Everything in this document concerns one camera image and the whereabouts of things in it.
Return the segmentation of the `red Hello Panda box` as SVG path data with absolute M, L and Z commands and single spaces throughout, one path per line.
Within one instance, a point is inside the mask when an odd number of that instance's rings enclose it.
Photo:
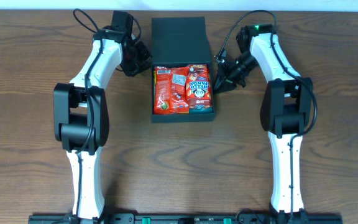
M 188 66 L 186 78 L 186 100 L 189 105 L 211 105 L 211 81 L 206 64 L 191 64 Z

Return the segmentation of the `red candy bag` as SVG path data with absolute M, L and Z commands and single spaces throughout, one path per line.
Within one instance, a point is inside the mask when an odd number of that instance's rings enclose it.
M 188 114 L 185 96 L 187 67 L 155 67 L 154 114 Z

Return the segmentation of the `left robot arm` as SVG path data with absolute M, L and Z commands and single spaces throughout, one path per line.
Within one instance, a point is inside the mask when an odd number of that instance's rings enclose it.
M 109 136 L 105 89 L 114 71 L 134 77 L 151 66 L 151 54 L 133 36 L 138 21 L 114 11 L 111 24 L 94 26 L 92 51 L 69 83 L 53 90 L 54 133 L 66 151 L 73 175 L 74 204 L 61 223 L 102 223 L 105 201 L 101 189 L 101 154 Z

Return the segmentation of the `black gift box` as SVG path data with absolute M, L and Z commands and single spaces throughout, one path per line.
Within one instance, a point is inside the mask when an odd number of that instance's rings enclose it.
M 189 64 L 208 66 L 212 82 L 212 56 L 204 17 L 152 18 L 152 123 L 184 123 L 213 121 L 216 117 L 214 98 L 209 113 L 155 114 L 155 67 L 184 67 Z

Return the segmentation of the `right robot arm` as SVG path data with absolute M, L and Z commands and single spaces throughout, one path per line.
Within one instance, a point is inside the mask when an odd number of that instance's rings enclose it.
M 268 133 L 273 155 L 271 206 L 278 213 L 294 214 L 304 208 L 300 192 L 300 147 L 314 100 L 313 82 L 293 69 L 271 24 L 242 27 L 236 35 L 241 55 L 226 62 L 217 55 L 215 93 L 245 86 L 245 79 L 260 67 L 267 87 L 260 109 L 260 123 Z

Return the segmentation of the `teal Chunkies cookie box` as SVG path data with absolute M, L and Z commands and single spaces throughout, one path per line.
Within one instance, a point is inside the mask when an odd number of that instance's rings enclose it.
M 189 105 L 189 114 L 203 114 L 212 112 L 213 107 L 211 105 Z

